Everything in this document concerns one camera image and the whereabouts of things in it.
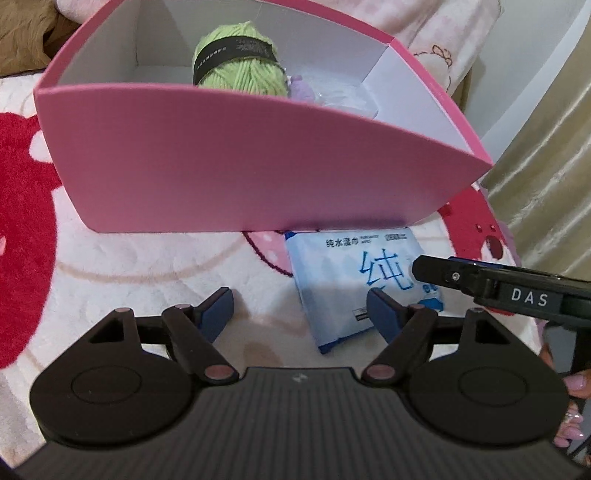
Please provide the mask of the person's right hand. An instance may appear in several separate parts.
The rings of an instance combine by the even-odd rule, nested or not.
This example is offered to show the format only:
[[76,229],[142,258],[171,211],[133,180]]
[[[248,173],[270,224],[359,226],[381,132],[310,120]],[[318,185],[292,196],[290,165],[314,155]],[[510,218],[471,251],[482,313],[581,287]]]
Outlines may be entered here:
[[584,417],[575,400],[590,399],[590,369],[569,374],[563,378],[563,381],[572,400],[569,401],[568,409],[553,439],[553,444],[566,452],[573,442],[587,439],[582,430]]

